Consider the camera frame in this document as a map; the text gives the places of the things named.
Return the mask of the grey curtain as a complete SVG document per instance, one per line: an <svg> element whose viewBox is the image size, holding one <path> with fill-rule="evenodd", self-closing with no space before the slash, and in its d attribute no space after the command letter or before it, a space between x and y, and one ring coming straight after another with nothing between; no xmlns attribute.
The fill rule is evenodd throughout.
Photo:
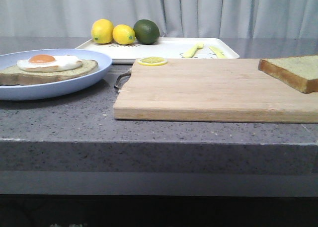
<svg viewBox="0 0 318 227"><path fill-rule="evenodd" d="M0 0L1 36L88 37L101 18L167 37L316 39L318 0Z"/></svg>

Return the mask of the light blue plate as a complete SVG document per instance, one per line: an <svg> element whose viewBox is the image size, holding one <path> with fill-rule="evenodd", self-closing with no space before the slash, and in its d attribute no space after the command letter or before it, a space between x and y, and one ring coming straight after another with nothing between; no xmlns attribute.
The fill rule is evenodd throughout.
<svg viewBox="0 0 318 227"><path fill-rule="evenodd" d="M18 60L27 59L38 54L73 55L82 60L95 60L98 62L98 68L95 72L88 75L59 82L35 85L2 85L0 87L1 100L36 100L70 94L99 82L106 76L112 64L111 57L100 52L81 49L43 49L1 55L0 68L3 70L15 65Z"/></svg>

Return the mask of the yellow lemon left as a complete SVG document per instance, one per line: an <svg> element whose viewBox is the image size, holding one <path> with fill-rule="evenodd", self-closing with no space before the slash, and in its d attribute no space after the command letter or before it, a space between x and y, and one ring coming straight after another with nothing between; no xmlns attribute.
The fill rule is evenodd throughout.
<svg viewBox="0 0 318 227"><path fill-rule="evenodd" d="M114 25L108 19L95 21L91 28L91 37L96 44L108 44L113 40Z"/></svg>

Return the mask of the fried egg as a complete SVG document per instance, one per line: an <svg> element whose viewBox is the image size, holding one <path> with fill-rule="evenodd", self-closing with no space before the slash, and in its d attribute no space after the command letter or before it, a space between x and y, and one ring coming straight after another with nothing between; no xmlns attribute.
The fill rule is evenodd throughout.
<svg viewBox="0 0 318 227"><path fill-rule="evenodd" d="M29 59L18 60L17 66L26 72L61 72L79 68L82 60L76 56L35 55Z"/></svg>

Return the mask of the wooden cutting board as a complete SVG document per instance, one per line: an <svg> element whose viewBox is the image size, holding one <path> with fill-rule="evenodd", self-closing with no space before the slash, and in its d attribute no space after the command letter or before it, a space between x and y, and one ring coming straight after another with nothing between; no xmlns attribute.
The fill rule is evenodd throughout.
<svg viewBox="0 0 318 227"><path fill-rule="evenodd" d="M116 119L316 123L318 95L258 69L258 59L170 59L134 63L114 103Z"/></svg>

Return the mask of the bread slice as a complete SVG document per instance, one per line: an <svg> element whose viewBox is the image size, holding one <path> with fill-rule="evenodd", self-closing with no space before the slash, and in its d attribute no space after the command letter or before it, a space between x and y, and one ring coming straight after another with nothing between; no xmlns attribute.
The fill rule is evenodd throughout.
<svg viewBox="0 0 318 227"><path fill-rule="evenodd" d="M318 91L318 56L261 59L258 69L302 93Z"/></svg>
<svg viewBox="0 0 318 227"><path fill-rule="evenodd" d="M33 85L69 80L91 74L98 70L95 60L83 60L79 68L60 72L27 72L17 65L0 71L1 85Z"/></svg>

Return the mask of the yellow lemon right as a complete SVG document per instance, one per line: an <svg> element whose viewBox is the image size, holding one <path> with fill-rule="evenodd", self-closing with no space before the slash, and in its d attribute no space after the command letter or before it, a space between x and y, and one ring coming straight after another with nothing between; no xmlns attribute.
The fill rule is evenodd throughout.
<svg viewBox="0 0 318 227"><path fill-rule="evenodd" d="M113 39L120 45L130 45L135 41L135 31L126 24L119 24L112 31Z"/></svg>

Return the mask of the green lime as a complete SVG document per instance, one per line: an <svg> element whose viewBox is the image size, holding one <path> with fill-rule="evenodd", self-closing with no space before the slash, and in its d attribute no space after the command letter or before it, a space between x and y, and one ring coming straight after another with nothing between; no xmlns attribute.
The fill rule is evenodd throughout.
<svg viewBox="0 0 318 227"><path fill-rule="evenodd" d="M158 26L151 20L138 20L134 27L135 37L137 40L145 45L151 45L157 42L160 32Z"/></svg>

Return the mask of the yellow lemon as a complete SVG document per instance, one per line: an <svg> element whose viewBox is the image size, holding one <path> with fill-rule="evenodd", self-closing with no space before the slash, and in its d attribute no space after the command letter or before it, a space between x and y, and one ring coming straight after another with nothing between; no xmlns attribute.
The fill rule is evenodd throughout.
<svg viewBox="0 0 318 227"><path fill-rule="evenodd" d="M113 40L114 25L108 19L95 21L91 28L91 37L96 44L108 44Z"/></svg>
<svg viewBox="0 0 318 227"><path fill-rule="evenodd" d="M112 31L113 39L120 45L130 45L135 41L135 31L126 24L119 24Z"/></svg>

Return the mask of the yellow plastic knife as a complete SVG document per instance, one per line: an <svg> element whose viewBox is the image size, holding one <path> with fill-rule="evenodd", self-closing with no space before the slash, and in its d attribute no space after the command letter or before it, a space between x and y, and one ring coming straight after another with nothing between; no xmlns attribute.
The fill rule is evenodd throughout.
<svg viewBox="0 0 318 227"><path fill-rule="evenodd" d="M227 56L224 54L224 52L217 48L217 47L213 47L213 46L209 46L209 49L216 55L217 58L222 58L222 59L226 59Z"/></svg>

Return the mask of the lemon slice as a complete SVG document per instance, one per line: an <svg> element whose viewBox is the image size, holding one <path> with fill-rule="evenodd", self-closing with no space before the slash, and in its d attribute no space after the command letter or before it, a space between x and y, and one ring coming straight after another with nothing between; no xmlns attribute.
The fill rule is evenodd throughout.
<svg viewBox="0 0 318 227"><path fill-rule="evenodd" d="M163 57L144 57L137 59L138 64L143 66L161 66L167 63Z"/></svg>

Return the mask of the white bear tray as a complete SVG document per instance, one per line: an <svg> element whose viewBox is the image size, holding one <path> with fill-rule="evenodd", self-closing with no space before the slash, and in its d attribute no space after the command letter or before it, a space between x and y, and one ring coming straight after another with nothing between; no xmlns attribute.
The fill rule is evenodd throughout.
<svg viewBox="0 0 318 227"><path fill-rule="evenodd" d="M163 57L166 59L181 59L184 52L188 51L197 43L203 43L204 47L198 49L193 56L199 59L217 58L210 47L216 48L229 59L237 59L239 55L226 43L217 38L178 38L161 37L156 44L144 45L135 41L131 45L120 45L115 42L109 44L95 44L88 40L79 45L78 49L91 50L104 53L112 58L114 64L132 64L135 59L142 57Z"/></svg>

